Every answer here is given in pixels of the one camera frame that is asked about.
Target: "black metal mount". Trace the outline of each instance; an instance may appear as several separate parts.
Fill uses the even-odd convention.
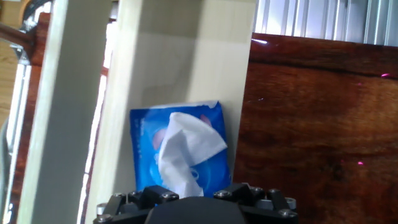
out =
[[[280,190],[265,192],[248,184],[232,184],[213,198],[183,199],[155,185],[127,195],[114,194],[97,211],[94,224],[299,223],[294,199],[285,198]]]

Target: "white tissue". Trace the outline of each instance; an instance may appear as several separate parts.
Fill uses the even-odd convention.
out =
[[[189,114],[172,113],[159,151],[160,176],[180,198],[203,196],[190,167],[226,148],[220,134],[205,122]]]

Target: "packaging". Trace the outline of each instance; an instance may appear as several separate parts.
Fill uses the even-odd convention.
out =
[[[157,163],[160,145],[173,112],[186,113],[201,119],[226,141],[223,112],[217,101],[131,110],[131,139],[137,190],[151,185],[167,188],[160,178]],[[231,184],[226,149],[207,161],[192,166],[191,172],[204,195],[212,197],[214,192]]]

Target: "metal frame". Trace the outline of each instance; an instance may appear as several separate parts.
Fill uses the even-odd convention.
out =
[[[397,46],[395,0],[257,0],[255,32]]]

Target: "tissue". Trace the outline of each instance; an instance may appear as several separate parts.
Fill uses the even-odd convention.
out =
[[[202,121],[189,114],[172,113],[159,151],[160,176],[180,198],[203,196],[203,189],[194,179],[190,167],[226,148],[225,141],[209,125],[207,118]]]
[[[219,102],[134,109],[130,111],[130,129],[137,190],[160,185],[182,197],[212,197],[231,184]]]

